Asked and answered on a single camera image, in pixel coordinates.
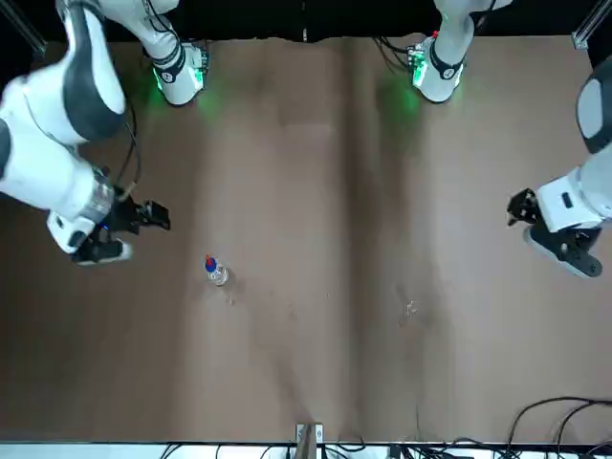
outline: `plastic bottle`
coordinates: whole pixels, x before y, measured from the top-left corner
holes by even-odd
[[[221,287],[228,281],[230,273],[228,269],[221,263],[218,263],[212,256],[207,255],[207,260],[204,263],[207,270],[208,282],[217,287]]]

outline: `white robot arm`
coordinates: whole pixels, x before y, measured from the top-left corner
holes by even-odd
[[[591,156],[569,174],[525,189],[508,205],[509,225],[529,224],[527,242],[582,277],[601,274],[600,261],[588,251],[612,219],[612,57],[600,64],[582,87],[577,121]]]
[[[161,16],[174,10],[179,0],[100,0],[100,4],[106,17],[141,41],[168,103],[184,105],[203,89],[207,51],[182,43],[170,22]]]
[[[506,7],[513,0],[434,0],[442,15],[437,36],[408,47],[412,84],[432,102],[444,102],[459,85],[464,60],[474,37],[473,12]]]
[[[130,30],[145,21],[140,2],[105,1],[109,14],[121,17]],[[123,124],[125,99],[106,47],[99,0],[59,0],[57,10],[68,36],[68,52],[56,64],[14,79],[3,94],[0,191],[49,210],[52,236],[76,262],[129,258],[130,246],[113,239],[112,233],[138,234],[142,226],[169,230],[168,212],[150,201],[137,206],[123,190],[110,185],[102,171],[78,156],[77,145],[107,138]],[[168,101],[186,103],[203,85],[182,76],[199,69],[194,65],[202,62],[195,55],[202,55],[191,45],[184,48],[165,25],[165,32],[141,32],[139,37],[150,40],[144,44],[156,68],[171,73],[163,87]]]

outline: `black cable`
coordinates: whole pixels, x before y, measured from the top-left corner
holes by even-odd
[[[605,447],[610,447],[610,446],[612,446],[612,440],[607,440],[607,441],[605,441],[603,443],[599,443],[598,445],[595,445],[594,447],[592,447],[591,449],[586,451],[585,455],[586,456],[591,456],[598,449],[605,448]]]
[[[151,24],[151,27],[153,28],[153,30],[155,32],[159,32],[159,33],[164,33],[164,32],[170,32],[172,33],[177,41],[179,41],[179,43],[193,43],[194,41],[200,41],[202,38],[181,38],[176,31],[170,29],[168,26],[166,26],[165,22],[162,20],[162,16],[160,14],[157,13],[157,11],[155,10],[155,7],[153,6],[153,3],[151,2],[151,0],[146,0],[146,3],[148,4],[149,8],[151,9],[151,12],[153,13],[153,15],[155,16],[155,18],[158,20],[158,22],[160,24],[162,24],[162,27],[164,28],[162,31],[160,31],[157,27],[155,27],[155,24],[153,23],[152,20],[149,20],[149,23]]]
[[[181,444],[168,445],[166,449],[164,450],[164,452],[162,453],[162,456],[160,457],[160,459],[167,459],[168,457],[172,455],[174,451],[176,451],[181,446],[182,446]]]
[[[543,404],[550,404],[553,402],[584,402],[585,404],[600,404],[603,406],[612,406],[612,400],[588,399],[586,397],[572,397],[572,396],[553,397],[551,399],[540,400],[539,402],[535,402],[534,404],[529,404],[525,406],[523,409],[521,409],[516,415],[516,417],[514,418],[513,425],[510,429],[510,434],[508,435],[508,441],[506,442],[505,455],[508,455],[511,452],[514,435],[516,434],[516,427],[518,426],[518,422],[523,417],[523,415],[532,408],[541,406]]]
[[[483,28],[487,24],[487,21],[489,21],[489,16],[491,14],[491,11],[493,11],[493,9],[495,8],[496,3],[497,3],[497,0],[491,0],[491,4],[489,5],[489,8],[483,13],[482,16],[480,16],[480,19],[478,19],[478,23],[476,24],[476,27],[474,28],[474,36],[477,36],[478,34],[482,32]]]
[[[168,445],[167,447],[165,447],[164,452],[160,456],[160,459],[165,459],[165,456],[168,454],[168,451],[170,450],[170,448],[172,448],[172,445]]]
[[[125,156],[125,160],[123,160],[123,165],[121,166],[120,172],[117,175],[117,178],[115,179],[115,183],[114,185],[117,186],[121,180],[121,178],[123,177],[123,174],[125,173],[125,170],[127,169],[127,166],[130,163],[130,160],[132,159],[132,153],[134,152],[134,149],[137,150],[137,155],[140,156],[140,149],[138,148],[138,142],[137,142],[137,138],[138,138],[138,123],[137,123],[137,119],[136,119],[136,110],[134,110],[134,104],[132,103],[132,101],[129,98],[125,98],[125,100],[127,101],[127,104],[130,107],[130,112],[132,114],[132,128],[130,129],[129,125],[126,123],[125,124],[125,128],[128,131],[128,133],[130,134],[130,148],[129,150],[127,150],[127,155]],[[140,160],[138,160],[137,157],[137,161],[139,161],[139,163],[141,163],[142,167],[142,158]],[[135,177],[135,181],[136,183],[138,182],[138,180],[140,179],[140,175],[141,175],[141,171],[138,171],[138,176]]]
[[[377,38],[372,38],[372,39],[374,40],[376,47],[381,52],[381,56],[382,56],[382,59],[384,60],[384,64],[386,65],[387,69],[389,69],[389,71],[392,74],[396,74],[397,71],[402,72],[402,73],[408,72],[407,63],[403,62],[397,55],[394,55],[394,56],[396,60],[398,60],[399,63],[393,62],[389,58],[389,56],[386,54],[386,52],[384,51],[383,44]]]
[[[557,457],[561,455],[561,441],[563,440],[563,431],[567,427],[567,424],[570,422],[570,419],[572,419],[574,415],[580,413],[589,406],[593,406],[593,404],[590,402],[587,404],[581,404],[580,406],[570,411],[567,416],[565,416],[565,419],[563,419],[563,422],[561,423],[557,431]]]
[[[400,48],[399,46],[395,46],[393,43],[391,43],[389,41],[389,39],[386,36],[378,36],[377,37],[381,43],[386,46],[389,50],[395,52],[395,53],[400,53],[402,55],[407,55],[408,54],[408,50],[406,48]]]
[[[259,456],[259,459],[264,459],[264,456],[266,455],[266,453],[272,448],[274,447],[267,447],[266,449],[264,449],[264,452],[261,453],[261,456]]]
[[[401,55],[408,54],[408,50],[393,46],[391,42],[388,39],[384,38],[383,36],[379,36],[375,38],[375,40],[378,40],[382,46],[384,46],[387,50],[389,50],[393,54],[393,57],[395,57],[395,60],[400,64],[400,67],[406,68],[408,66],[407,60],[403,60],[401,58]]]
[[[324,452],[327,452],[327,451],[333,452],[334,454],[336,454],[337,457],[341,457],[342,459],[348,459],[348,456],[346,454],[344,454],[344,453],[342,453],[340,451],[336,451],[335,449],[327,448],[326,445],[323,445],[323,451]]]
[[[365,449],[365,442],[363,441],[363,437],[360,437],[360,442],[361,442],[361,444],[358,447],[356,447],[356,448],[347,448],[347,447],[341,445],[340,443],[335,443],[334,446],[336,448],[342,449],[344,452],[348,452],[348,453],[351,453],[351,452],[360,452],[360,451],[363,451]]]

